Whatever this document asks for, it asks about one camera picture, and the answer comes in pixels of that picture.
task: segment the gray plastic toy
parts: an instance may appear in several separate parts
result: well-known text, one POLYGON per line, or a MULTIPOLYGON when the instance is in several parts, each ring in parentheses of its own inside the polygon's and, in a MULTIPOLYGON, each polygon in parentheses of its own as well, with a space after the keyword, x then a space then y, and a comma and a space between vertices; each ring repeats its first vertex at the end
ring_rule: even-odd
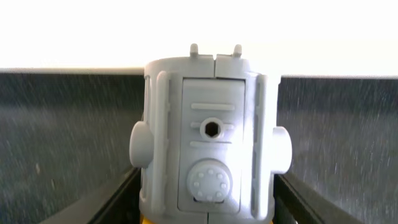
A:
POLYGON ((142 168, 141 213, 154 223, 269 223, 274 174, 292 160, 276 126, 280 76, 232 55, 165 58, 145 67, 144 120, 130 140, 142 168))

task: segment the white background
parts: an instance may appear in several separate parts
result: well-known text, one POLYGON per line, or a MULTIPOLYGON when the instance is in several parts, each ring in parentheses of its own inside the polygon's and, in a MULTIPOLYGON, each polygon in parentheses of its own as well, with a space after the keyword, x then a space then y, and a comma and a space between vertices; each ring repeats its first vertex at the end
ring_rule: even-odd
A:
POLYGON ((262 73, 398 76, 398 1, 5 1, 2 68, 137 68, 230 54, 262 73))

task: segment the black speckled surface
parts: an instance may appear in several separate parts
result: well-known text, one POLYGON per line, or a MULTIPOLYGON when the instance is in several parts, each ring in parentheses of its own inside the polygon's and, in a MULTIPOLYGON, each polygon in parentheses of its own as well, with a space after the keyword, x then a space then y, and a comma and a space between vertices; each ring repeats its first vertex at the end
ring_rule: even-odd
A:
MULTIPOLYGON (((37 223, 129 166, 142 77, 0 75, 0 223, 37 223)), ((291 172, 365 223, 398 223, 398 80, 282 79, 291 172)))

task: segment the screw hole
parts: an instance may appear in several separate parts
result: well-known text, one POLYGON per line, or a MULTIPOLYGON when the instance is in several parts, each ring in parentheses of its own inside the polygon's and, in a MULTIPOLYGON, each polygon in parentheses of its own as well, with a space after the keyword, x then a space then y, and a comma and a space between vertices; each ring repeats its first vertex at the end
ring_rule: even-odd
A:
POLYGON ((205 126, 205 134, 210 138, 217 138, 220 135, 221 127, 216 122, 209 122, 205 126))

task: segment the yellow part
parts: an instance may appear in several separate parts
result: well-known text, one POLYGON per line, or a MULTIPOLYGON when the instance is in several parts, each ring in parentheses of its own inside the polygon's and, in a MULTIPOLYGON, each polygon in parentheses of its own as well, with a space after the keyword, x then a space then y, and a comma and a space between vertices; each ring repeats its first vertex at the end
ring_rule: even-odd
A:
POLYGON ((144 216, 141 215, 141 224, 155 224, 151 221, 149 221, 148 219, 146 219, 144 216))

